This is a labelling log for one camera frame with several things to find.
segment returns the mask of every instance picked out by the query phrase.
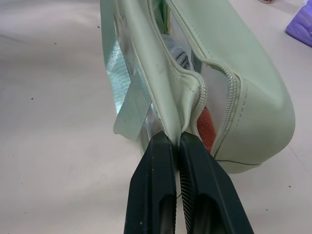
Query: pouch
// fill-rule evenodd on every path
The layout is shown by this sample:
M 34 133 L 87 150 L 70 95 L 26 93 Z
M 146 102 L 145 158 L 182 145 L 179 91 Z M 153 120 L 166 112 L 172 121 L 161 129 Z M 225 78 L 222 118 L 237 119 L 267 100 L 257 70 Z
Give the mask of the pouch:
M 114 16 L 108 8 L 101 1 L 116 133 L 139 139 L 144 151 L 159 131 L 176 147 L 187 131 L 228 173 L 257 167 L 287 146 L 295 126 L 290 96 L 227 0 L 116 0 Z M 183 47 L 189 69 L 163 34 Z

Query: orange object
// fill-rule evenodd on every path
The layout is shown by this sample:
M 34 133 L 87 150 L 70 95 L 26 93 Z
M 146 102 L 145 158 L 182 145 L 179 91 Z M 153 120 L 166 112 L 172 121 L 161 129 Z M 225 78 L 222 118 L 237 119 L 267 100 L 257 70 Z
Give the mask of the orange object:
M 215 141 L 216 133 L 211 115 L 206 107 L 198 118 L 197 128 L 204 145 L 210 152 Z

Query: purple bag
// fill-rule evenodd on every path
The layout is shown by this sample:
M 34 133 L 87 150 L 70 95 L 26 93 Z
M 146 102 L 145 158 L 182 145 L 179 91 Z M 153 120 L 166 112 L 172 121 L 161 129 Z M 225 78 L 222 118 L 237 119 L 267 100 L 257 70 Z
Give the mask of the purple bag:
M 298 11 L 286 33 L 312 47 L 312 0 Z

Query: white surface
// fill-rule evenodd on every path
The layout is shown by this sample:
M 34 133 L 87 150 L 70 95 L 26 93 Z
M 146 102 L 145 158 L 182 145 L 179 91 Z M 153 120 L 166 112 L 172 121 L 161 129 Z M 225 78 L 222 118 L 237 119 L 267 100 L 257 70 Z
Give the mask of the white surface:
M 312 48 L 283 32 L 302 1 L 231 2 L 297 118 L 290 147 L 233 182 L 256 234 L 309 234 Z M 1 234 L 123 233 L 140 152 L 112 131 L 99 22 L 95 0 L 0 0 Z

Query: grey sock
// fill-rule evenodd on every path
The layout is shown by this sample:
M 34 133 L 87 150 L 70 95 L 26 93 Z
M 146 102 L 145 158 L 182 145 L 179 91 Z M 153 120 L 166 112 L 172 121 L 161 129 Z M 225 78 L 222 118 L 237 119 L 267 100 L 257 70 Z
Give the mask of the grey sock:
M 175 40 L 173 40 L 171 36 L 166 34 L 162 34 L 161 36 L 176 62 L 184 69 L 189 70 L 190 62 L 185 50 Z

